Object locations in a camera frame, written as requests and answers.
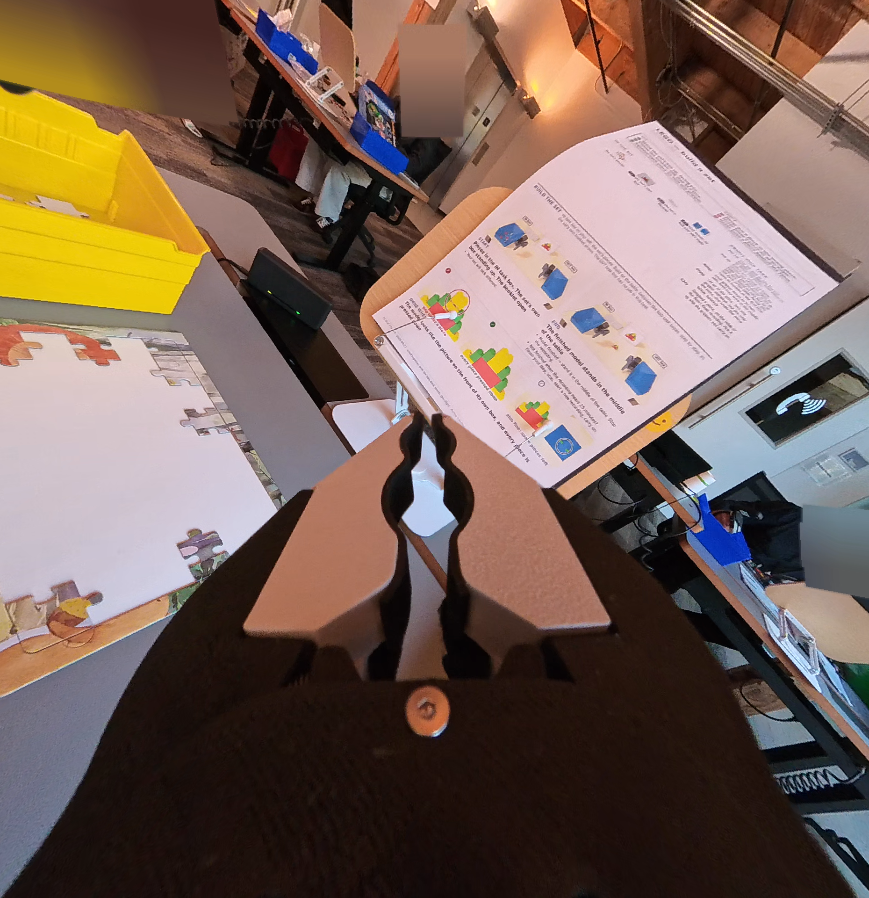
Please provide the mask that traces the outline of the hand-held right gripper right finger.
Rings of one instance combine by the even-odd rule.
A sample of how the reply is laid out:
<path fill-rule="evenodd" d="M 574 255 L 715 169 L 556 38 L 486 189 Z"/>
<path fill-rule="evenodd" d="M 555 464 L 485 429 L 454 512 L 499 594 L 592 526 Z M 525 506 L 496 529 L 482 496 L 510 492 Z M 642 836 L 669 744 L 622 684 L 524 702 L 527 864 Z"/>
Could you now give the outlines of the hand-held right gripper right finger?
<path fill-rule="evenodd" d="M 451 418 L 431 420 L 456 520 L 439 609 L 451 679 L 487 679 L 509 652 L 605 634 L 612 622 L 553 508 L 561 498 Z"/>

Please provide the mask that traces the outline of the jigsaw puzzle board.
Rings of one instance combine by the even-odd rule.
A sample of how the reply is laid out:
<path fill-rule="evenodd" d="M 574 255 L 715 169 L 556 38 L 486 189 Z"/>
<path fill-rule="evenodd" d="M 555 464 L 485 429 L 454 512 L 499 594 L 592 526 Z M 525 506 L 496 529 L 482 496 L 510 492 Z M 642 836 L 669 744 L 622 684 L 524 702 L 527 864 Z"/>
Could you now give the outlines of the jigsaw puzzle board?
<path fill-rule="evenodd" d="M 283 505 L 280 489 L 216 388 L 172 386 L 151 353 L 193 351 L 184 335 L 0 317 L 43 345 L 0 365 L 0 697 L 176 613 L 196 583 L 177 548 L 216 531 L 233 554 Z M 61 328 L 121 360 L 77 358 Z M 185 409 L 230 413 L 230 433 L 197 435 Z M 73 580 L 103 593 L 92 639 L 22 650 L 16 604 Z"/>

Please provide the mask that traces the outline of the yellow plastic bin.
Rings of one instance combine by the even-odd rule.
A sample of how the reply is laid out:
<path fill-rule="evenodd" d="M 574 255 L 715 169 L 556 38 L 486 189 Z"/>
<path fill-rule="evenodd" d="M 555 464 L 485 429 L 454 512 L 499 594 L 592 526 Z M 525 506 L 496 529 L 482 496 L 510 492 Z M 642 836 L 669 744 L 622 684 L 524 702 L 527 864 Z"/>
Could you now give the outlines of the yellow plastic bin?
<path fill-rule="evenodd" d="M 32 208 L 36 195 L 91 217 Z M 130 132 L 0 83 L 0 297 L 169 314 L 205 253 Z"/>

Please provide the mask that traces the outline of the purple jigsaw puzzle piece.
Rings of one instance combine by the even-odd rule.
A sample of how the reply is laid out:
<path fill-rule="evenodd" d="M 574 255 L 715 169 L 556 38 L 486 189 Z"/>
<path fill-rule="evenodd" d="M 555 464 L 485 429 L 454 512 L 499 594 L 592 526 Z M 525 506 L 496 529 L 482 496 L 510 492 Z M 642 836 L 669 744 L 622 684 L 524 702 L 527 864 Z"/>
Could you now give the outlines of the purple jigsaw puzzle piece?
<path fill-rule="evenodd" d="M 196 583 L 203 582 L 229 557 L 219 533 L 200 528 L 188 530 L 177 548 Z"/>

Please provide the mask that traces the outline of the white stand base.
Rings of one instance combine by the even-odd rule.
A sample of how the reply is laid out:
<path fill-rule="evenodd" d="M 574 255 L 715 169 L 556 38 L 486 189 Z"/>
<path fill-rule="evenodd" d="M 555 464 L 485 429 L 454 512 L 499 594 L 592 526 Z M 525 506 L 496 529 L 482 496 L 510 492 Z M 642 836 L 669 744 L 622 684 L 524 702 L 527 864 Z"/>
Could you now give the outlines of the white stand base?
<path fill-rule="evenodd" d="M 359 452 L 392 426 L 395 412 L 395 398 L 376 398 L 333 405 L 331 415 L 346 443 Z M 453 526 L 454 515 L 443 502 L 443 469 L 428 433 L 422 437 L 420 461 L 414 466 L 412 477 L 414 501 L 403 518 L 409 529 L 421 537 L 430 537 Z"/>

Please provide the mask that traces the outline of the blue storage bin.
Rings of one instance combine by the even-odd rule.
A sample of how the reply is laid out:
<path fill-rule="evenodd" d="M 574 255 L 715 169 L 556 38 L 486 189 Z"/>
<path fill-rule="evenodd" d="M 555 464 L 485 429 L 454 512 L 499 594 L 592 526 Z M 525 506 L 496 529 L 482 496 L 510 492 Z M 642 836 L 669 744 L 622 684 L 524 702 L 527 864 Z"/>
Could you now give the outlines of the blue storage bin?
<path fill-rule="evenodd" d="M 279 58 L 285 62 L 295 62 L 310 75 L 316 74 L 318 63 L 311 53 L 305 51 L 301 39 L 289 30 L 281 30 L 268 13 L 258 10 L 256 31 L 258 37 Z"/>
<path fill-rule="evenodd" d="M 399 176 L 406 171 L 408 164 L 406 155 L 375 130 L 359 111 L 354 115 L 350 134 L 361 151 L 390 173 Z"/>
<path fill-rule="evenodd" d="M 694 541 L 722 567 L 752 560 L 752 554 L 742 532 L 730 533 L 713 516 L 705 495 L 697 497 L 701 530 L 690 530 L 687 540 Z"/>

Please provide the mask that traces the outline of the black bag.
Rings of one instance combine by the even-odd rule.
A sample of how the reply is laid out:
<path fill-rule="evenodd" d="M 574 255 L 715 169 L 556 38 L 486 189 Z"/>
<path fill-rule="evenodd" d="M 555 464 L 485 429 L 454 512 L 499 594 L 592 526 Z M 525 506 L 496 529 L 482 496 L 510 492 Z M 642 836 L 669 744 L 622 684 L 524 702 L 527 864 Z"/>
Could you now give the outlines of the black bag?
<path fill-rule="evenodd" d="M 804 583 L 802 507 L 787 500 L 764 471 L 709 500 L 715 519 L 744 536 L 750 567 L 765 586 Z"/>

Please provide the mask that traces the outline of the acorn jigsaw puzzle piece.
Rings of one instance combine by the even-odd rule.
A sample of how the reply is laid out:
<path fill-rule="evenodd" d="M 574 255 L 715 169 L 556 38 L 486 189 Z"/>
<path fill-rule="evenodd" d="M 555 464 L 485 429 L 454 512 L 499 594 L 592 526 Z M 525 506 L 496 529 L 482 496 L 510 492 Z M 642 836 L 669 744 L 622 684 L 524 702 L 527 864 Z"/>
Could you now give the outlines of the acorn jigsaw puzzle piece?
<path fill-rule="evenodd" d="M 15 623 L 23 652 L 32 655 L 55 645 L 86 645 L 94 630 L 92 608 L 102 601 L 102 592 L 82 594 L 73 580 L 51 586 L 47 600 L 20 599 Z"/>

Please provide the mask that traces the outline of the black box device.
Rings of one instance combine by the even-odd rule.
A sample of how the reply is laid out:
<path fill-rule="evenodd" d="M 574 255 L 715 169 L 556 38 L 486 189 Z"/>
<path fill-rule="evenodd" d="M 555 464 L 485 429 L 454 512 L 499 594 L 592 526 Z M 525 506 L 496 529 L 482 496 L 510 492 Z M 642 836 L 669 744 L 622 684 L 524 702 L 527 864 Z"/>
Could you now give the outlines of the black box device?
<path fill-rule="evenodd" d="M 246 284 L 313 331 L 322 328 L 332 310 L 331 301 L 305 275 L 267 248 L 257 250 Z"/>

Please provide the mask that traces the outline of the clear acrylic holder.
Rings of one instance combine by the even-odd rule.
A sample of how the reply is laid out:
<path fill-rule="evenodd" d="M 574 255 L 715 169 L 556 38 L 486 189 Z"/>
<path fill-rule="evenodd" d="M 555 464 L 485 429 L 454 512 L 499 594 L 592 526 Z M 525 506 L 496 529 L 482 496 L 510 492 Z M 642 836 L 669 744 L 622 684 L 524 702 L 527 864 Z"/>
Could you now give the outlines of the clear acrylic holder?
<path fill-rule="evenodd" d="M 303 85 L 318 104 L 330 101 L 346 106 L 347 101 L 350 99 L 344 79 L 334 68 L 328 65 L 320 67 L 315 73 L 311 74 L 304 80 Z"/>
<path fill-rule="evenodd" d="M 776 645 L 807 678 L 818 679 L 822 667 L 816 639 L 790 613 L 779 609 L 776 614 L 763 612 L 765 628 Z"/>

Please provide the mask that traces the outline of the printed instruction sheet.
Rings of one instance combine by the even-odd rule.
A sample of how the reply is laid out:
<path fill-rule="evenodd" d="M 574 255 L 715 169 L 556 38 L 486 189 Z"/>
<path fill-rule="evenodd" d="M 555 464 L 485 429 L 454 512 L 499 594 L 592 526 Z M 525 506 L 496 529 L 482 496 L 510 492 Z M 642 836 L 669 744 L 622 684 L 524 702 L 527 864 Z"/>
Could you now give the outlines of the printed instruction sheet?
<path fill-rule="evenodd" d="M 843 281 L 658 122 L 540 168 L 374 314 L 434 407 L 556 488 Z"/>

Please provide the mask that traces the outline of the orange jigsaw puzzle piece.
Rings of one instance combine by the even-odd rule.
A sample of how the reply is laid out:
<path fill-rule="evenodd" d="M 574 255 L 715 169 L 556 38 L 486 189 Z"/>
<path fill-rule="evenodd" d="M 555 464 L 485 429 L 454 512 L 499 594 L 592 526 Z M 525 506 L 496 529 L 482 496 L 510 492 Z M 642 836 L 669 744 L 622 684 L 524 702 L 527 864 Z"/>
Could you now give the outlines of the orange jigsaw puzzle piece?
<path fill-rule="evenodd" d="M 42 332 L 65 337 L 77 358 L 82 361 L 91 361 L 98 366 L 109 366 L 112 362 L 121 360 L 120 355 L 113 348 L 105 346 L 90 336 L 61 328 L 45 328 Z"/>
<path fill-rule="evenodd" d="M 43 345 L 25 340 L 19 326 L 0 325 L 0 365 L 17 366 L 21 361 L 30 361 L 33 350 L 41 350 Z"/>

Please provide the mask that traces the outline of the red bag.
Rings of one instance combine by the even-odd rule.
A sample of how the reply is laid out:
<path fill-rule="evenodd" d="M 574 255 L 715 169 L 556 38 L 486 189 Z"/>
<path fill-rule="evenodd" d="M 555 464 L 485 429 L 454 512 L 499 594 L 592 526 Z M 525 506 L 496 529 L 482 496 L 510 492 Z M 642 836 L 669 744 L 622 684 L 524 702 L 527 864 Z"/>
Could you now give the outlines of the red bag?
<path fill-rule="evenodd" d="M 273 138 L 268 163 L 276 174 L 294 182 L 309 143 L 309 135 L 293 120 L 283 120 Z"/>

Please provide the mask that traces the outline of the colourful toy box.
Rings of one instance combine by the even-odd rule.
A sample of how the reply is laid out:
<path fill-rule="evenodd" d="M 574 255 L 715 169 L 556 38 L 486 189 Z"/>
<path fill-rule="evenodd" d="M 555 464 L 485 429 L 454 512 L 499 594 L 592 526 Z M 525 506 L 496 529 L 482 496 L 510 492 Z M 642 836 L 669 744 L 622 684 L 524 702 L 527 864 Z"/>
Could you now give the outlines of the colourful toy box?
<path fill-rule="evenodd" d="M 359 85 L 358 111 L 369 129 L 391 145 L 396 145 L 396 113 L 391 99 L 372 81 Z"/>

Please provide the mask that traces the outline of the wall lamp bar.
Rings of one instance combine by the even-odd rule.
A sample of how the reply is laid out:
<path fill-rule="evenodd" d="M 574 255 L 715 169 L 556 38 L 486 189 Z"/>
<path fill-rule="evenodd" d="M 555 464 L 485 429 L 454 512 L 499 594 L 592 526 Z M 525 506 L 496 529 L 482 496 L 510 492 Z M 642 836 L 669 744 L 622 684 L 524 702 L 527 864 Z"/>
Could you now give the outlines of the wall lamp bar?
<path fill-rule="evenodd" d="M 524 109 L 529 118 L 536 118 L 541 108 L 537 99 L 521 84 L 515 70 L 508 61 L 506 52 L 501 46 L 498 34 L 499 26 L 492 10 L 485 2 L 473 1 L 467 6 L 467 14 L 475 31 L 484 41 L 485 51 L 493 62 L 501 82 L 509 95 Z"/>

